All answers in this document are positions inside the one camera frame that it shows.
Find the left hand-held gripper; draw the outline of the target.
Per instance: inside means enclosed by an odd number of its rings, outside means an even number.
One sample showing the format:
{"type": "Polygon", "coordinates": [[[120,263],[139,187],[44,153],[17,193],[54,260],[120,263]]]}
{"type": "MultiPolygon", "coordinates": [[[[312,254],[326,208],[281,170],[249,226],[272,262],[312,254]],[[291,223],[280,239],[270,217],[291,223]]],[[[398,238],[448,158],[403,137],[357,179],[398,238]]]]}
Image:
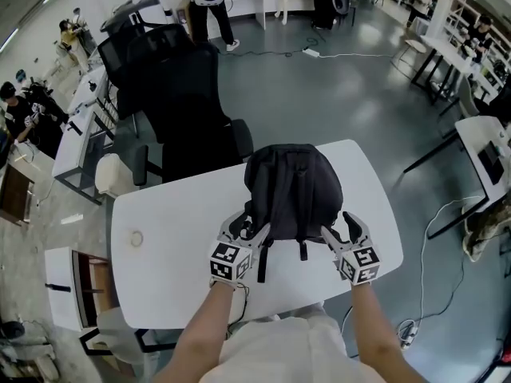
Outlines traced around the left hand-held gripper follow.
{"type": "Polygon", "coordinates": [[[251,240],[251,246],[237,245],[227,241],[246,241],[250,235],[250,222],[245,211],[229,216],[220,226],[218,240],[210,247],[210,274],[213,281],[238,285],[252,268],[259,249],[271,230],[266,223],[251,240]]]}

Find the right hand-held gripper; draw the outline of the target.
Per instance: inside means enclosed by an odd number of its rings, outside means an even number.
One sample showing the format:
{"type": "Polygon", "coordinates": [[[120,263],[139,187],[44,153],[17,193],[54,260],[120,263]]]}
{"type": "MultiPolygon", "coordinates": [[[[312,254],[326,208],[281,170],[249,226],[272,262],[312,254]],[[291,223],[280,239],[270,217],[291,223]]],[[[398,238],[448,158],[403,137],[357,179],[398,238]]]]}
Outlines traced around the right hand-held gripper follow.
{"type": "Polygon", "coordinates": [[[355,214],[343,212],[343,219],[348,227],[350,241],[339,241],[331,230],[321,226],[323,241],[340,256],[339,272],[347,278],[351,285],[371,283],[378,277],[380,258],[370,243],[368,226],[355,214]]]}

